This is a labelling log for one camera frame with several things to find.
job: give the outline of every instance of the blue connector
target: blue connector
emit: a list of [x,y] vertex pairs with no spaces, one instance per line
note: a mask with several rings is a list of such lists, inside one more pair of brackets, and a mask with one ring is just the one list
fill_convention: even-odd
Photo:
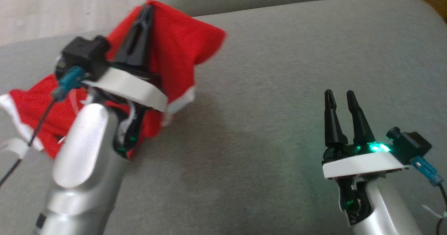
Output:
[[433,186],[438,186],[444,179],[438,174],[436,169],[420,155],[411,160],[413,165],[420,173],[422,173]]
[[68,93],[79,87],[83,80],[85,80],[85,71],[79,66],[74,66],[58,81],[59,86],[51,92],[51,96],[55,101],[64,101]]

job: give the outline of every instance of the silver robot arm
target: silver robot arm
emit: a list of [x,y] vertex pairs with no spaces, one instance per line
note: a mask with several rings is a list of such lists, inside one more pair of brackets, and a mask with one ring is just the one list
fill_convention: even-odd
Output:
[[368,179],[364,191],[372,211],[349,225],[353,235],[422,235],[404,201],[385,178]]
[[442,182],[436,170],[422,157],[431,144],[417,132],[401,133],[392,128],[387,137],[393,144],[376,143],[374,135],[352,91],[347,93],[354,139],[348,145],[338,122],[334,95],[325,92],[325,144],[323,173],[337,182],[340,210],[353,235],[422,235],[405,203],[385,176],[413,165],[434,186]]
[[103,234],[129,165],[113,147],[118,125],[116,112],[102,104],[79,112],[54,161],[35,234]]
[[[153,17],[154,7],[143,5],[114,62],[105,58],[110,46],[102,36],[77,37],[62,50],[54,100],[62,101],[81,83],[88,96],[54,161],[35,234],[103,234],[145,112],[164,112],[168,103],[160,77],[148,71]],[[129,114],[105,106],[107,100],[128,104]]]

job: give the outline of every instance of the santa hat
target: santa hat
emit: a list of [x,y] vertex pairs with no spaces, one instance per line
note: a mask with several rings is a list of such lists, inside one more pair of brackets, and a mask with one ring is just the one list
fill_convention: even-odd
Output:
[[[188,17],[172,7],[152,0],[147,1],[147,4],[155,7],[148,66],[152,73],[161,77],[163,91],[168,97],[168,107],[164,114],[158,111],[146,113],[141,138],[157,135],[175,113],[194,100],[194,66],[214,55],[225,38],[223,30]],[[113,59],[141,9],[142,6],[136,7],[107,36],[111,46],[107,53],[108,59]],[[11,116],[25,140],[30,139],[40,117],[51,103],[51,91],[56,87],[56,78],[51,74],[28,91],[16,89],[0,96],[0,106]],[[82,108],[81,101],[85,100],[85,97],[85,90],[76,89],[70,92],[65,101],[56,103],[33,146],[38,150],[45,149],[50,157],[55,158],[62,145],[61,140]]]

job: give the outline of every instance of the white plastic mount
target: white plastic mount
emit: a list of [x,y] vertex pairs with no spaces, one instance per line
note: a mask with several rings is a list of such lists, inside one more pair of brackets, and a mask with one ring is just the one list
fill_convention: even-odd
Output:
[[375,172],[386,172],[408,168],[390,152],[375,152],[356,155],[323,164],[324,178],[354,176]]
[[109,68],[96,82],[83,83],[161,112],[168,105],[168,97],[157,87],[116,68]]

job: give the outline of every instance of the black sticker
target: black sticker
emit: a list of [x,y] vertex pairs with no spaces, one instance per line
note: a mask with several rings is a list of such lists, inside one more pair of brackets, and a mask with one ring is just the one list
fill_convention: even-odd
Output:
[[42,213],[40,213],[39,217],[37,218],[37,221],[36,221],[37,228],[42,229],[43,224],[45,223],[45,220],[46,220],[46,216],[43,215]]

